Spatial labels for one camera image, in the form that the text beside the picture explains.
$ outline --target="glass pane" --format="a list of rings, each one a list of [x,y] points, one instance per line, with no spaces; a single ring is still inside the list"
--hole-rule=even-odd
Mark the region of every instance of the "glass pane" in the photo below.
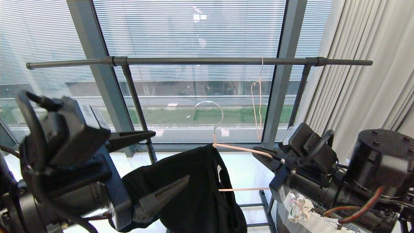
[[[27,62],[85,58],[66,1],[0,0],[0,5],[0,117],[17,139],[29,132],[14,100],[21,89],[104,108],[89,67],[26,68]]]
[[[285,0],[155,1],[95,0],[111,56],[129,57],[276,57]],[[262,69],[262,122],[265,120],[273,66]],[[122,70],[115,67],[120,82]],[[221,112],[201,105],[214,101],[224,109],[219,142],[259,142],[261,66],[160,65],[131,66],[145,119],[157,131],[155,143],[212,142]],[[125,94],[130,110],[132,98]],[[132,120],[139,127],[136,113]]]
[[[320,41],[322,39],[326,20],[328,19],[332,0],[308,0],[303,17],[301,34],[299,35],[298,47],[296,49],[296,58],[316,57],[318,56]],[[308,78],[312,75],[314,67],[311,68]],[[289,122],[292,112],[296,93],[298,92],[299,83],[302,77],[303,66],[293,66],[292,73],[287,90],[285,106],[282,111],[279,128],[276,135],[276,141],[280,141],[286,134],[287,123]]]

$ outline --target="tiled floor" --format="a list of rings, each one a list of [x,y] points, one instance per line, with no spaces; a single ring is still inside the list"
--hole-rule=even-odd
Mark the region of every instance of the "tiled floor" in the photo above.
[[[157,153],[158,160],[171,156],[175,153]],[[262,188],[268,187],[270,180],[273,178],[271,173],[265,166],[258,162],[250,153],[244,152],[226,152],[220,153],[224,163],[229,171],[231,183],[233,188]],[[113,162],[120,174],[124,176],[130,171],[144,165],[149,165],[149,157],[146,153],[137,153],[133,158],[126,158],[123,153],[111,154]],[[6,161],[9,164],[10,170],[14,173],[16,179],[21,179],[19,161],[10,156],[6,156]],[[258,191],[237,191],[235,192],[238,204],[260,203],[261,199]],[[246,217],[247,223],[263,223],[266,222],[266,217],[263,208],[260,207],[244,207],[242,208]],[[93,225],[100,233],[116,233],[110,227],[107,220],[93,221]],[[166,228],[160,221],[150,225],[146,229],[135,229],[132,233],[164,233]],[[67,229],[67,233],[83,233],[86,232],[79,226]],[[267,233],[270,232],[267,226],[253,227],[248,229],[249,233]]]

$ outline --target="robotic arm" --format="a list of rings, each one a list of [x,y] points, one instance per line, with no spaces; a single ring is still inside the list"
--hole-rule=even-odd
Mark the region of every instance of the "robotic arm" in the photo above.
[[[19,147],[23,180],[17,182],[1,156],[0,232],[62,233],[107,208],[117,231],[150,222],[188,183],[183,177],[132,203],[109,153],[155,136],[153,131],[111,133],[99,109],[69,97],[60,100],[23,91],[16,98],[30,129]],[[29,100],[47,109],[38,119]]]
[[[332,130],[319,136],[301,123],[279,142],[280,150],[255,148],[273,156],[253,153],[275,173],[269,184],[272,197],[283,202],[281,193],[292,189],[325,216],[338,214],[339,224],[389,233],[399,220],[402,232],[408,232],[414,212],[414,139],[384,129],[364,130],[345,166],[331,148],[333,136]]]

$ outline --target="black shirt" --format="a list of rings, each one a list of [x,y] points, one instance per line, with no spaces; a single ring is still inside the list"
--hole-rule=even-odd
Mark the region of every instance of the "black shirt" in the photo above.
[[[243,212],[236,203],[230,177],[219,152],[212,144],[182,152],[140,167],[122,178],[132,203],[186,175],[187,186],[154,218],[173,233],[246,233]],[[146,228],[132,223],[122,231]]]

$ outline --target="hanger hook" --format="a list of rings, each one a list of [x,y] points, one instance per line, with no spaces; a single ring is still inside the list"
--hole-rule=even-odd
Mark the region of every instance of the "hanger hook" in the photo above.
[[[202,105],[202,104],[214,104],[214,105],[216,105],[217,107],[220,108],[220,111],[221,111],[221,120],[214,126],[214,129],[213,129],[213,136],[215,137],[215,135],[216,135],[216,129],[223,122],[223,119],[224,119],[224,111],[223,111],[223,108],[219,104],[217,104],[216,102],[213,102],[213,101],[202,101],[202,102],[196,104],[194,106],[193,110],[191,111],[191,114],[189,116],[187,116],[187,119],[189,119],[191,116],[193,116],[194,113],[195,113],[195,109],[198,106]]]

